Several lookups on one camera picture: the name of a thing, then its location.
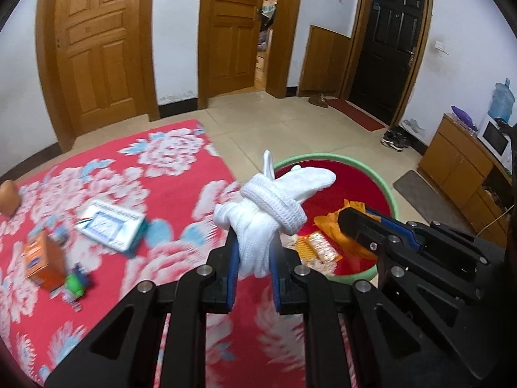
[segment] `white glove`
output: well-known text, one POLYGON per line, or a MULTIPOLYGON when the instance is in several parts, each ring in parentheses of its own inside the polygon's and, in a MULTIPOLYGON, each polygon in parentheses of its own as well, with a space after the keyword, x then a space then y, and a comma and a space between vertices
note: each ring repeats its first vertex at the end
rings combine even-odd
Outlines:
POLYGON ((334 182, 332 171, 299 165, 275 179, 272 155, 264 152, 263 173, 242 187, 243 200, 214 209, 214 223, 226 230, 231 226, 237 234, 241 277, 269 274, 269 245, 275 232, 297 233, 307 221, 301 204, 334 182))

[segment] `white microwave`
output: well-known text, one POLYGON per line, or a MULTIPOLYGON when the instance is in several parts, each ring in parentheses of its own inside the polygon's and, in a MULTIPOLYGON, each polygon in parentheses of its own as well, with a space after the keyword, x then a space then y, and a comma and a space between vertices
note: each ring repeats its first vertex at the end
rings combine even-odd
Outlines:
POLYGON ((479 127, 479 141, 496 157, 501 164, 512 171, 512 147, 510 137, 500 132, 495 120, 487 115, 479 127))

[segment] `white and teal package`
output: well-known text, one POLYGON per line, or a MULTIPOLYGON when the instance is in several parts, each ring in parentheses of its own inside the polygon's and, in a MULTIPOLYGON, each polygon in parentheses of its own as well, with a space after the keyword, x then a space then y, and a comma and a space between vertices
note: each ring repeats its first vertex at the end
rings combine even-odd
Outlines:
POLYGON ((147 228, 145 215, 93 199, 76 223, 76 229, 90 239, 118 253, 133 256, 147 228))

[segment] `black door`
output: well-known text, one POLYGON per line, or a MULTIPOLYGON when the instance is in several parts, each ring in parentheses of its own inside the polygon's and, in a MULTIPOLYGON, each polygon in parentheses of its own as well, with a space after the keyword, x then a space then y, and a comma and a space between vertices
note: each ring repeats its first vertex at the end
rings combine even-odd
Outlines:
POLYGON ((363 50, 348 98, 390 124, 407 80, 424 0, 373 0, 363 50))

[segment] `cabinet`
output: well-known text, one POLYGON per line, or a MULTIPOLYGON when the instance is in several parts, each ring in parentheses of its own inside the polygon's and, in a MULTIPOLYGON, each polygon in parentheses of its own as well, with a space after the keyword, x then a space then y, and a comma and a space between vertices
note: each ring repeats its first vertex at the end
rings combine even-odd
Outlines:
MULTIPOLYGON (((501 164, 477 140, 469 135, 452 118, 444 115, 426 154, 420 161, 420 169, 459 208, 476 232, 495 221, 504 213, 485 191, 487 177, 493 171, 503 176, 501 179, 510 190, 511 179, 501 164)), ((487 229, 481 237, 506 246, 508 222, 503 216, 487 229)))

